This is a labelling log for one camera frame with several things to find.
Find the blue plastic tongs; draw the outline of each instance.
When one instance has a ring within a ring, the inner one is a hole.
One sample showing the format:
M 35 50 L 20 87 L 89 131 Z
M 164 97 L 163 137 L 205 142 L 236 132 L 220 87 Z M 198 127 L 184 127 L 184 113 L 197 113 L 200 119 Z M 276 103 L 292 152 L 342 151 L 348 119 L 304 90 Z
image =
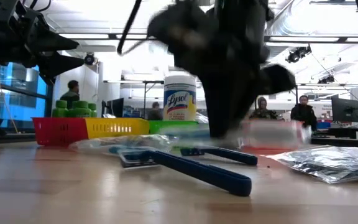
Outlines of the blue plastic tongs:
M 249 165 L 257 164 L 257 157 L 253 155 L 234 152 L 226 149 L 203 149 L 208 154 L 214 154 Z M 201 164 L 196 161 L 174 156 L 160 151 L 121 151 L 121 164 L 123 167 L 140 167 L 150 165 L 163 165 L 183 174 L 197 178 L 221 189 L 227 190 L 237 196 L 249 196 L 252 188 L 251 179 L 245 175 L 231 172 L 212 165 Z

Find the lysol logo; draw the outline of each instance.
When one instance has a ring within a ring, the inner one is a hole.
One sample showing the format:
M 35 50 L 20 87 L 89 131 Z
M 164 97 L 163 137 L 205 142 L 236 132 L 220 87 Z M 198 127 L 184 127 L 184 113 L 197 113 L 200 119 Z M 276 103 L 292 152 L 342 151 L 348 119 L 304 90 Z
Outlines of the lysol logo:
M 186 109 L 187 108 L 187 100 L 188 100 L 188 92 L 185 91 L 181 91 L 181 92 L 177 92 L 174 93 L 172 95 L 170 95 L 167 99 L 167 106 L 168 106 L 168 111 L 173 111 L 173 110 L 177 110 L 177 109 Z

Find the yellow plastic basket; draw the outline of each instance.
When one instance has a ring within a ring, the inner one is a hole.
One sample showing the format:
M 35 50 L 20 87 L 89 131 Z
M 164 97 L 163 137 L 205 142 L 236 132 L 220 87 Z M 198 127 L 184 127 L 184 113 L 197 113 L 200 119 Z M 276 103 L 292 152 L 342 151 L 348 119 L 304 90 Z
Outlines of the yellow plastic basket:
M 85 118 L 88 138 L 149 134 L 149 122 L 140 118 Z

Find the green plastic basket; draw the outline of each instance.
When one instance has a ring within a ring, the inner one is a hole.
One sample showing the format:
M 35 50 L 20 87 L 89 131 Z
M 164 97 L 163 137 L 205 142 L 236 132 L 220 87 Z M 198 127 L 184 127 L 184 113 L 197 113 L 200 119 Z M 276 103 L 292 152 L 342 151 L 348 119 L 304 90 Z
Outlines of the green plastic basket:
M 149 121 L 150 134 L 158 134 L 162 128 L 171 128 L 181 125 L 197 125 L 197 121 Z

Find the red plastic basket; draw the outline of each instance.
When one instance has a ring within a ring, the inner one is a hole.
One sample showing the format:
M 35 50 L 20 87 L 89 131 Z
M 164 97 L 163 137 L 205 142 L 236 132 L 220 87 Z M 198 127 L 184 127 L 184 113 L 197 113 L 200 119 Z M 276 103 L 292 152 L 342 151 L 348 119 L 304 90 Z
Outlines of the red plastic basket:
M 32 118 L 35 138 L 41 146 L 68 146 L 88 139 L 83 118 Z

